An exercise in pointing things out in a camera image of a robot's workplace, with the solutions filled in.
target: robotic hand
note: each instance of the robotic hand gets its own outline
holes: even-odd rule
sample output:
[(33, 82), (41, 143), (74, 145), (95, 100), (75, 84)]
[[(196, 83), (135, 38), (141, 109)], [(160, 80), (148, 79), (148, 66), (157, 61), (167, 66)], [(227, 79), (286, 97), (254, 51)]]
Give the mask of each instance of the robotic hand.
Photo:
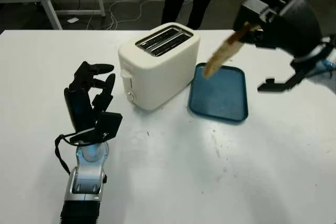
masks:
[(305, 0), (246, 0), (240, 7), (234, 30), (246, 22), (260, 25), (241, 40), (263, 48), (281, 48), (294, 59), (295, 74), (285, 83), (274, 78), (258, 87), (258, 91), (283, 92), (304, 78), (324, 84), (336, 93), (336, 36), (322, 37), (318, 21)]
[[(109, 154), (107, 140), (114, 138), (122, 120), (121, 114), (105, 112), (113, 96), (111, 95), (115, 74), (110, 74), (106, 81), (93, 76), (108, 73), (112, 65), (90, 65), (83, 62), (75, 73), (74, 81), (64, 89), (71, 121), (75, 133), (60, 135), (55, 140), (55, 154), (61, 165), (70, 175), (61, 213), (61, 224), (92, 223), (96, 224), (99, 216), (103, 184), (107, 182), (103, 165)], [(100, 88), (91, 106), (88, 91)], [(77, 167), (70, 172), (62, 160), (58, 145), (61, 140), (76, 146)]]

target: blue tray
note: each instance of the blue tray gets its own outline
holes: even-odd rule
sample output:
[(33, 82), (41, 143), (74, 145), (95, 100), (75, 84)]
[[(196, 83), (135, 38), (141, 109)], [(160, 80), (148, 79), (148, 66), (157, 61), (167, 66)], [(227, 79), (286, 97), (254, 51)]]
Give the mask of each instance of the blue tray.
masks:
[(196, 66), (189, 95), (189, 108), (196, 114), (241, 122), (248, 116), (244, 72), (222, 66), (208, 80), (203, 77), (205, 63)]

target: toaster slot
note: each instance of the toaster slot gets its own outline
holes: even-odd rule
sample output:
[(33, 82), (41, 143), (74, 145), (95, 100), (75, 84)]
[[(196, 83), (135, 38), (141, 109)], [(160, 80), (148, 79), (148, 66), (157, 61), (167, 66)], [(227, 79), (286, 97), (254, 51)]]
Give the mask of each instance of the toaster slot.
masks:
[(158, 34), (157, 36), (155, 36), (154, 38), (150, 38), (145, 41), (145, 42), (141, 42), (138, 46), (147, 50), (149, 49), (150, 47), (153, 47), (173, 36), (175, 36), (176, 34), (178, 34), (179, 31), (176, 30), (175, 28), (170, 28), (168, 29), (167, 31), (161, 33), (161, 34)]
[(186, 40), (188, 40), (190, 38), (190, 36), (186, 35), (186, 34), (180, 34), (178, 35), (176, 38), (162, 44), (161, 46), (155, 48), (153, 51), (151, 51), (153, 56), (161, 56), (164, 53), (172, 50), (173, 48), (177, 47), (178, 45), (182, 44), (183, 42), (185, 42)]

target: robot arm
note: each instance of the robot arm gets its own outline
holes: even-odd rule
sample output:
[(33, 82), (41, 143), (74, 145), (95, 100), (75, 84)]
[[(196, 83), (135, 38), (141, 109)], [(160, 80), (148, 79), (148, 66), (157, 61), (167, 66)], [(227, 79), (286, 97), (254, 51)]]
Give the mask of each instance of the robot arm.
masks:
[(281, 48), (294, 57), (292, 77), (285, 83), (266, 79), (258, 91), (283, 92), (311, 77), (336, 93), (332, 73), (336, 70), (333, 56), (336, 37), (322, 37), (313, 10), (305, 0), (246, 0), (239, 9), (234, 30), (240, 30), (246, 22), (260, 25), (262, 30), (248, 32), (242, 42), (263, 48)]
[[(94, 223), (99, 216), (103, 184), (107, 182), (103, 165), (109, 154), (107, 140), (117, 134), (122, 120), (121, 114), (106, 112), (112, 101), (111, 95), (115, 74), (110, 74), (106, 81), (94, 78), (94, 75), (112, 71), (112, 65), (90, 65), (83, 62), (75, 73), (74, 81), (64, 89), (65, 100), (75, 133), (66, 140), (60, 135), (55, 140), (55, 153), (61, 165), (69, 174), (65, 202), (61, 212), (61, 224)], [(91, 106), (89, 90), (102, 89)], [(58, 149), (61, 140), (76, 146), (77, 166), (70, 172), (62, 160)]]

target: tabletop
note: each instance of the tabletop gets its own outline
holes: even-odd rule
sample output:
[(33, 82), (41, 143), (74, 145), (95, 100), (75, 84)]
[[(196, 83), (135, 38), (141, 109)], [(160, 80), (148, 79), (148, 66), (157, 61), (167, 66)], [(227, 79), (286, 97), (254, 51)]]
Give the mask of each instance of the tabletop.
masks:
[[(198, 32), (197, 62), (230, 34)], [(74, 131), (63, 89), (86, 60), (115, 65), (108, 111), (123, 115), (117, 137), (109, 141), (100, 224), (334, 224), (335, 95), (309, 81), (282, 94), (258, 93), (265, 78), (285, 80), (293, 73), (291, 57), (245, 45), (227, 63), (246, 75), (249, 116), (243, 123), (192, 114), (189, 87), (146, 112), (123, 93), (117, 53), (145, 33), (0, 35), (0, 223), (58, 223), (68, 175), (54, 155), (54, 139)], [(74, 167), (75, 148), (62, 143), (60, 151)]]

